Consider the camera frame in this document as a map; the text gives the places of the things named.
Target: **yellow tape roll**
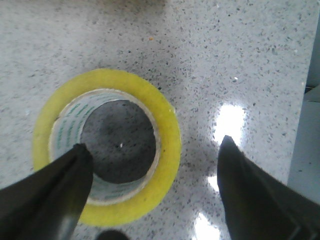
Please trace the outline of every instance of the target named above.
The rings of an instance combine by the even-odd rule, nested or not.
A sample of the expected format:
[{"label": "yellow tape roll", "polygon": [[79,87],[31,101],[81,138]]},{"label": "yellow tape roll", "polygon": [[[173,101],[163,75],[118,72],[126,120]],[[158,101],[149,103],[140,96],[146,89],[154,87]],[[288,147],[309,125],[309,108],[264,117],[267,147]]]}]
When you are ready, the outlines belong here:
[{"label": "yellow tape roll", "polygon": [[41,110],[33,132],[32,153],[36,171],[52,161],[50,139],[54,124],[64,109],[79,96],[104,89],[124,92],[143,103],[155,120],[160,148],[156,168],[138,193],[112,204],[87,202],[80,221],[93,226],[126,224],[155,208],[176,177],[181,154],[180,130],[175,111],[158,89],[132,73],[96,69],[62,85]]}]

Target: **roll of tape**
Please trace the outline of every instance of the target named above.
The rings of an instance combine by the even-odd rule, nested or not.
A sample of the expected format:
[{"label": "roll of tape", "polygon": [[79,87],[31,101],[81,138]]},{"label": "roll of tape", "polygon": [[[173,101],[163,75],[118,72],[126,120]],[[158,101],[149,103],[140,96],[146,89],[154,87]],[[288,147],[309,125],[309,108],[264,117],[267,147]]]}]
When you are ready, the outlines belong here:
[{"label": "roll of tape", "polygon": [[152,84],[120,70],[96,69],[62,85],[42,108],[33,131],[33,165],[39,170],[81,138],[89,115],[110,101],[129,100],[148,116],[155,135],[154,161],[144,177],[114,184],[94,176],[80,221],[116,226],[155,208],[170,189],[180,162],[181,138],[174,108]]}]

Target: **packing tape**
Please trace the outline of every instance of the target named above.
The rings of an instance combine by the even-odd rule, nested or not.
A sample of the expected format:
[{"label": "packing tape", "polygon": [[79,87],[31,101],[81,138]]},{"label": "packing tape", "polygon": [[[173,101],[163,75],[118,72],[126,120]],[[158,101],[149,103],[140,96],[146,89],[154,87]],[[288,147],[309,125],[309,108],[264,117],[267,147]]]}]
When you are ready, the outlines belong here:
[{"label": "packing tape", "polygon": [[155,158],[146,175],[133,182],[114,184],[94,176],[80,217],[88,225],[126,224],[154,209],[169,191],[180,163],[179,124],[174,108],[159,90],[135,74],[96,69],[62,85],[42,108],[33,131],[35,171],[80,141],[86,119],[95,109],[117,100],[134,102],[150,119],[156,139]]}]

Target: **speckled countertop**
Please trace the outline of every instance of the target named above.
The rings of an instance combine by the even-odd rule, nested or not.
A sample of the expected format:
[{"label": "speckled countertop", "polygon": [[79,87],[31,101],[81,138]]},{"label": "speckled countertop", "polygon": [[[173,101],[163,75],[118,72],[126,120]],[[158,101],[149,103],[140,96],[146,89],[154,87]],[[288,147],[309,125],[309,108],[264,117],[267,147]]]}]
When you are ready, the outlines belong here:
[{"label": "speckled countertop", "polygon": [[[183,147],[162,203],[117,228],[133,240],[230,239],[213,182],[224,118],[286,183],[318,16],[316,0],[0,1],[0,187],[32,173],[33,126],[59,86],[126,70],[176,108]],[[79,224],[73,239],[100,231]]]}]

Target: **tape roll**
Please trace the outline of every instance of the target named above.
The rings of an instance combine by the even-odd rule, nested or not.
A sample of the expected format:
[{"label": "tape roll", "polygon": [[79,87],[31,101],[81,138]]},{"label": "tape roll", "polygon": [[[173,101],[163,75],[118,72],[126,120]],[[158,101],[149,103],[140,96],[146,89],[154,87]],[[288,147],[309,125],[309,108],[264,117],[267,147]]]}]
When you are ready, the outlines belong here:
[{"label": "tape roll", "polygon": [[80,141],[89,115],[117,100],[134,102],[150,119],[156,138],[155,158],[146,175],[134,182],[117,185],[95,177],[97,195],[89,197],[80,217],[88,225],[126,224],[154,209],[170,189],[180,163],[179,124],[174,108],[158,89],[132,73],[96,69],[62,85],[42,108],[33,131],[34,169],[67,152]]}]

